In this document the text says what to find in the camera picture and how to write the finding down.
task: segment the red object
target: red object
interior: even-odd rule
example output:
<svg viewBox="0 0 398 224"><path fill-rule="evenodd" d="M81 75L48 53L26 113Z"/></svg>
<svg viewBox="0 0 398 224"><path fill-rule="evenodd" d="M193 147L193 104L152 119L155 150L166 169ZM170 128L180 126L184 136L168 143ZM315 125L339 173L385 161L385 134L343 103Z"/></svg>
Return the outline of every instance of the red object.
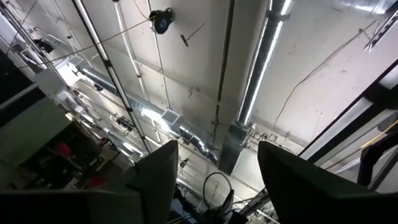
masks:
<svg viewBox="0 0 398 224"><path fill-rule="evenodd" d="M70 157L70 148L64 142L58 143L55 151L67 158Z"/></svg>

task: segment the silver air duct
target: silver air duct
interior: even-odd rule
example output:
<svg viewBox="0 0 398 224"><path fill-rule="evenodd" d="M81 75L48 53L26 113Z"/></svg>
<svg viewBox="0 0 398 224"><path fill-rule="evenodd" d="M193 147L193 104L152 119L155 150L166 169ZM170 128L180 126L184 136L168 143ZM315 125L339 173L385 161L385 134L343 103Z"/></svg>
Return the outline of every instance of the silver air duct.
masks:
<svg viewBox="0 0 398 224"><path fill-rule="evenodd" d="M379 17L387 14L387 10L397 0L326 0L339 11L354 11L364 16Z"/></svg>
<svg viewBox="0 0 398 224"><path fill-rule="evenodd" d="M87 76L97 85L118 96L116 87L103 74L91 67L81 67L79 69L82 74ZM167 120L164 119L165 115L168 114L162 109L133 93L128 93L126 95L131 108L156 121L163 131L168 132L176 138L182 138L187 144L193 144L202 155L214 164L217 164L218 157L215 149L210 145L210 135L206 133L206 131L195 127L191 122L181 116L178 116L174 123L168 123Z"/></svg>
<svg viewBox="0 0 398 224"><path fill-rule="evenodd" d="M261 85L271 65L282 28L290 16L293 0L268 0L268 8L261 27L261 34L256 45L248 80L244 89L238 117L229 127L223 145L218 168L227 174L232 173L236 161L244 147L248 135L254 103Z"/></svg>

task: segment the air vent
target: air vent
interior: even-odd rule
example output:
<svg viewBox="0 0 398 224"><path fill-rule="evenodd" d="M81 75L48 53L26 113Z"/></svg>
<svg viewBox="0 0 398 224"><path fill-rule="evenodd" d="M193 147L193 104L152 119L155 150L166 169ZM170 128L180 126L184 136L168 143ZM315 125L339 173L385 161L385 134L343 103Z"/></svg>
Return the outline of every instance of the air vent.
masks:
<svg viewBox="0 0 398 224"><path fill-rule="evenodd" d="M163 115L162 119L167 122L170 126L173 126L175 122L179 119L180 115L172 110L167 109Z"/></svg>

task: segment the pipe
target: pipe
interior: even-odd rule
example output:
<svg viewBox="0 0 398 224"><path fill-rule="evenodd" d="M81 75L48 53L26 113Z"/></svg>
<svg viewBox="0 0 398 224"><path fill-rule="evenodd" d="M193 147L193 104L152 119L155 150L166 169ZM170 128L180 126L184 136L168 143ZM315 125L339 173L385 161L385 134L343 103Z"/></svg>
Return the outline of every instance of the pipe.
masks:
<svg viewBox="0 0 398 224"><path fill-rule="evenodd" d="M339 11L353 11L364 16L380 17L388 14L388 9L397 0L327 0L328 4Z"/></svg>
<svg viewBox="0 0 398 224"><path fill-rule="evenodd" d="M148 6L149 13L152 12L152 8L150 6L149 0L147 0L147 6ZM155 40L155 45L156 45L157 58L159 59L159 64L160 64L160 72L163 73L164 70L163 70L162 57L160 56L159 43L157 41L157 34L155 32L154 32L154 40ZM162 77L162 81L163 81L164 91L166 93L167 108L171 108L170 107L170 100L169 100L169 93L167 91L167 85L166 85L165 77Z"/></svg>
<svg viewBox="0 0 398 224"><path fill-rule="evenodd" d="M282 28L290 16L293 0L269 0L268 10L261 27L249 69L247 84L238 111L236 122L241 127L247 127L251 121L254 103L260 92L271 65Z"/></svg>
<svg viewBox="0 0 398 224"><path fill-rule="evenodd" d="M91 41L94 43L95 48L97 49L99 56L101 57L101 60L104 63L105 69L108 71L109 76L112 79L112 82L115 85L115 90L117 91L117 96L119 96L122 99L123 105L126 108L131 121L133 125L136 127L138 135L141 138L141 141L148 153L150 153L150 147L148 145L148 142L145 140L145 135L144 132L142 131L142 128L140 124L138 123L138 120L136 118L136 115L134 114L132 108L129 106L129 101L127 99L127 96L124 92L124 89L119 81L118 76L116 75L116 72L114 71L114 68L112 66L112 63L108 57L108 54L105 51L105 48L100 41L100 37L98 36L97 31L94 28L94 25L91 21L90 16L87 13L86 7L84 3L81 0L72 0L72 3L77 11L77 13L80 16L81 21L83 22L83 25L85 26L88 35L90 36Z"/></svg>
<svg viewBox="0 0 398 224"><path fill-rule="evenodd" d="M114 7L116 10L116 15L118 17L118 24L119 24L120 32L122 33L124 46L126 48L127 54L129 55L130 62L132 64L132 66L134 67L134 70L136 71L137 78L139 80L139 84L141 86L141 90L144 94L145 100L149 101L147 88L145 86L144 80L142 79L142 72L140 71L139 67L137 66L137 63L134 61L135 53L132 49L132 45L130 43L128 33L124 32L126 30L126 21L124 21L123 12L122 12L122 9L120 6L120 2L115 2ZM162 140L157 131L155 131L155 135L156 135L158 142L161 143Z"/></svg>
<svg viewBox="0 0 398 224"><path fill-rule="evenodd" d="M251 60L248 80L236 120L231 123L223 143L218 168L231 174L246 145L254 104L271 65L282 28L290 16L293 0L268 0L267 12Z"/></svg>
<svg viewBox="0 0 398 224"><path fill-rule="evenodd" d="M111 83L108 78L102 75L100 72L96 71L94 68L90 67L81 67L80 72L86 75L89 79L95 82L97 85L101 86L105 90L108 90L110 93L118 96L118 91L114 84ZM148 101L142 99L140 96L135 95L133 93L129 93L126 95L127 100L131 108L141 112L148 116L151 119L159 119L158 121L165 122L161 119L162 114L164 111L157 106L150 104ZM202 129L195 127L191 122L187 121L184 118L180 118L176 121L176 127L171 127L171 130L165 131L172 131L171 134L177 135L175 137L181 137L184 141L193 144L196 149L208 158L214 164L217 164L218 157L216 155L215 149L209 143L209 136L206 132Z"/></svg>
<svg viewBox="0 0 398 224"><path fill-rule="evenodd" d="M220 71L220 80L218 81L218 92L217 92L217 105L216 112L214 118L214 127L213 127L213 135L211 137L211 144L214 145L216 141L217 127L220 122L220 118L218 114L220 113L220 105L222 96L223 96L223 85L226 71L226 64L228 61L228 50L229 50L229 41L231 39L231 31L232 31L232 21L234 17L234 8L235 8L235 0L229 1L229 9L226 21L226 30L224 36L224 47L223 47L223 56L221 58L221 71Z"/></svg>

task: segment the metal frame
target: metal frame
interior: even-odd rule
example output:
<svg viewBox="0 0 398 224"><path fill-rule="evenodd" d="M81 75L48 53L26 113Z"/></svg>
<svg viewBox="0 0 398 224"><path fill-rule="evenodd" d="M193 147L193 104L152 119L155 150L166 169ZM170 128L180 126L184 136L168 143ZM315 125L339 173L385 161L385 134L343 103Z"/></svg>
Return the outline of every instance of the metal frame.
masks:
<svg viewBox="0 0 398 224"><path fill-rule="evenodd" d="M378 116L381 112L383 112L386 109L386 102L387 101L394 101L394 97L385 97L382 98L382 95L385 95L386 93L391 94L397 93L398 91L398 83L394 84L389 84L394 86L391 88L389 91L386 91L386 93L380 93L377 90L380 90L380 86L385 86L386 85L386 80L394 80L392 75L395 75L392 73L393 69L398 68L398 59L393 62L380 76L365 90L360 94L357 99L355 99L335 120L331 122L298 156L307 159L311 163L321 163L320 161L325 160L325 156L331 157L334 156L335 154L339 153L343 148L341 148L340 151L333 151L333 154L330 154L332 150L335 149L336 146L341 144L343 141L346 141L349 138L352 138L354 134L357 134L358 130L363 128L364 126L367 126L368 123ZM373 104L370 103L367 108L364 109L364 111L358 115L358 110L352 110L354 109L355 106L358 106L359 104L363 103L363 101L367 101L366 98L382 98L381 102L373 102ZM344 124L345 126L341 128L341 131L338 132L338 129L336 129L336 126L341 123L341 120L345 119L347 116L353 116L354 118L351 119L351 122L348 124ZM337 131L337 134L334 136L330 137L325 137L326 135L330 135L330 133L333 133ZM309 150L312 146L317 146L321 145L321 147L315 148L312 152ZM241 211L240 213L245 214L245 215L250 215L253 212L255 212L258 208L261 208L264 206L268 201L269 201L269 196L266 192L266 189L264 188L262 191L260 191L257 195L258 197L254 198L251 200Z"/></svg>
<svg viewBox="0 0 398 224"><path fill-rule="evenodd" d="M129 101L127 99L127 96L126 96L126 94L123 90L123 87L119 81L119 78L112 66L112 63L108 57L108 54L106 53L105 48L103 47L103 45L100 41L100 38L98 37L98 34L94 28L91 18L87 13L86 6L84 5L84 3L81 0L72 0L72 3L74 5L78 15L80 16L80 19L81 19L83 25L85 26L85 29L87 30L87 33L90 36L91 41L93 42L95 48L97 49L99 56L101 57L101 60L104 63L106 71L109 73L109 76L112 79L112 82L114 83L114 85L119 93L119 96L122 99L123 105L126 108L127 112L129 113L131 121L132 121L133 125L136 127L138 134L140 135L141 141L142 141L146 151L148 153L151 153L148 142L145 139L144 132L142 131L142 129L138 123L138 120L136 118L136 115L134 114L132 108L129 106Z"/></svg>
<svg viewBox="0 0 398 224"><path fill-rule="evenodd" d="M375 178L369 184L368 188L371 190L376 190L377 188L379 188L381 183L384 181L384 179L386 179L387 175L395 167L397 162L398 162L398 148L394 150L394 152L387 160L387 162L384 164L384 166L381 168L377 176L375 176Z"/></svg>

